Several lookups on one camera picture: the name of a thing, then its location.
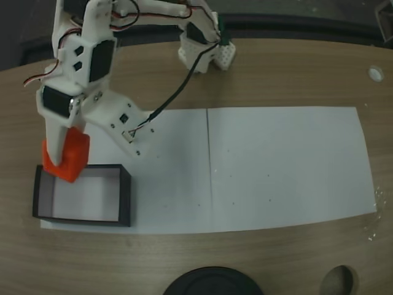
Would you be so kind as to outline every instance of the orange cube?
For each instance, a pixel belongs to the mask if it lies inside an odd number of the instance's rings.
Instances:
[[[68,129],[64,142],[63,157],[59,166],[55,166],[47,152],[47,141],[42,142],[42,158],[44,170],[52,175],[73,183],[86,167],[90,137],[77,128]]]

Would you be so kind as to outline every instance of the wooden desk surface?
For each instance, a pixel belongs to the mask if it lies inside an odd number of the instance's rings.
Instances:
[[[320,41],[236,40],[231,70],[197,75],[171,108],[356,106],[376,185],[393,189],[393,51]],[[153,109],[186,75],[178,43],[121,49],[112,88]],[[179,275],[225,266],[252,277],[268,295],[319,294],[336,266],[356,273],[357,294],[393,289],[393,212],[387,200],[376,239],[358,216],[280,229],[197,235],[108,235],[40,229],[31,217],[34,169],[44,120],[38,83],[23,80],[46,62],[0,73],[1,294],[161,295]],[[367,69],[384,70],[382,83]]]

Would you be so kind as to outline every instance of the white paper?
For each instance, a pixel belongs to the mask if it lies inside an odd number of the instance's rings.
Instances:
[[[375,211],[356,108],[210,109],[215,231]]]
[[[119,177],[80,177],[74,183],[56,179],[53,217],[117,221]]]
[[[91,141],[89,163],[121,163],[131,175],[131,228],[45,221],[41,226],[131,234],[211,232],[206,110],[165,111],[150,127],[157,137],[142,159],[127,156],[95,126],[86,128]]]
[[[90,163],[132,176],[131,228],[41,222],[50,229],[193,234],[267,229],[371,213],[373,183],[355,108],[165,111],[143,159],[88,125]]]

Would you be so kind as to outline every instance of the black round object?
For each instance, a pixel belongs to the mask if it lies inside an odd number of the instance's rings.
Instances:
[[[204,267],[182,275],[164,295],[263,295],[245,274],[225,267]]]

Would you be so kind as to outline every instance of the open box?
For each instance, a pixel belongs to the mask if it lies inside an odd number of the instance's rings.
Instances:
[[[37,166],[33,216],[46,221],[131,226],[131,176],[121,165],[88,165],[74,183]]]

